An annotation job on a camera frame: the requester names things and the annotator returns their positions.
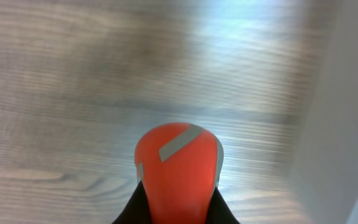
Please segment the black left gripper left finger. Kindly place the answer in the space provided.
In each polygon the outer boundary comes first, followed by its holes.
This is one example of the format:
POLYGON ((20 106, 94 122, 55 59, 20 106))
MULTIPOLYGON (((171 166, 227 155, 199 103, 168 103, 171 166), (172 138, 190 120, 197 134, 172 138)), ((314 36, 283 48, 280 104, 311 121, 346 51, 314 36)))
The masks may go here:
POLYGON ((139 182, 123 211, 112 224, 151 224, 147 196, 142 182, 139 182))

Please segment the red and grey ball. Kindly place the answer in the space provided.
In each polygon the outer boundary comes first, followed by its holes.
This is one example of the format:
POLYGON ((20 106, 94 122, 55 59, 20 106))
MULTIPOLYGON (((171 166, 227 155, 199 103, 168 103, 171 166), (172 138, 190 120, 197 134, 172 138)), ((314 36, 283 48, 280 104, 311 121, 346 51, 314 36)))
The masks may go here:
POLYGON ((145 133, 135 166, 152 223, 204 223, 222 164, 221 143, 200 126, 167 123, 145 133))

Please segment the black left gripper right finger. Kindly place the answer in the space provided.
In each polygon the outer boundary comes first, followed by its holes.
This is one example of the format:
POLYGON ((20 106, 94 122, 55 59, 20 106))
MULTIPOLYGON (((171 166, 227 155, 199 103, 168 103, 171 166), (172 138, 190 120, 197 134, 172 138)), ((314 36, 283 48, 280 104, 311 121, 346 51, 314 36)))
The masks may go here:
POLYGON ((239 224, 217 187, 209 203, 205 224, 239 224))

